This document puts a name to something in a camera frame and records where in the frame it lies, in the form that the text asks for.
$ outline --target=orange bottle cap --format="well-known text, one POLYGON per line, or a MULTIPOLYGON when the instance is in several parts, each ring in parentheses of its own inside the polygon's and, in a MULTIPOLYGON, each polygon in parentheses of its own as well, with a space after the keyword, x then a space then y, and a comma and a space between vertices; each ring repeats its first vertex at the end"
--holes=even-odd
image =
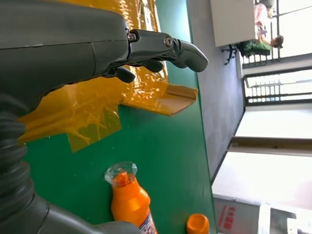
POLYGON ((187 234, 208 234, 209 222, 203 214, 192 214, 186 224, 187 234))

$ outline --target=bottle label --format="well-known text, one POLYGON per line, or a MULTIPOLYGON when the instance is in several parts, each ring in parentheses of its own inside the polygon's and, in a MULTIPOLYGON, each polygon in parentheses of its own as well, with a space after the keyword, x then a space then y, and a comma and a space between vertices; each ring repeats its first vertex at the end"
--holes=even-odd
POLYGON ((147 215, 147 219, 139 227, 139 229, 141 231, 141 234, 158 234, 150 212, 147 215))

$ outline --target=green workbench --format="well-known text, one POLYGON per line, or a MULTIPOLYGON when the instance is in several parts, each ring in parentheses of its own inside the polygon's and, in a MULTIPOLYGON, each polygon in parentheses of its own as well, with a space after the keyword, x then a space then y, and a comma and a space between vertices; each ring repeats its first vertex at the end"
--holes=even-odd
MULTIPOLYGON (((162 32, 190 41, 186 0, 156 0, 162 32)), ((168 63, 171 83, 198 87, 189 69, 168 63)), ((26 160, 38 194, 91 223, 113 220, 109 166, 137 165, 159 234, 184 234, 192 213, 206 215, 215 234, 212 187, 199 102, 174 117, 119 107, 122 129, 73 154, 66 134, 28 143, 26 160)))

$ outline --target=black robotic arm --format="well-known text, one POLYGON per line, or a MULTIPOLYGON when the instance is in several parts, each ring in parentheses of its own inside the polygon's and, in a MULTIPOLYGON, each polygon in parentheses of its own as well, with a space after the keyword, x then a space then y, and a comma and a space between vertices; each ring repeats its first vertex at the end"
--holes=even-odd
POLYGON ((121 15, 48 0, 0 1, 0 233, 137 234, 125 222, 90 225, 34 192, 18 117, 51 91, 99 76, 132 82, 122 67, 152 72, 168 60, 201 72, 208 60, 194 45, 165 33, 129 31, 121 15))

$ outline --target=clear bottle cap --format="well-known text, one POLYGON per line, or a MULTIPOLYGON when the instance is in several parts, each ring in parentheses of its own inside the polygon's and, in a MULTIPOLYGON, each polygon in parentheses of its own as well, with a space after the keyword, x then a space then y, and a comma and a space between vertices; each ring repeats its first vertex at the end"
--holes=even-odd
POLYGON ((137 171, 137 165, 133 162, 119 162, 109 167, 104 178, 114 187, 123 187, 133 182, 137 171))

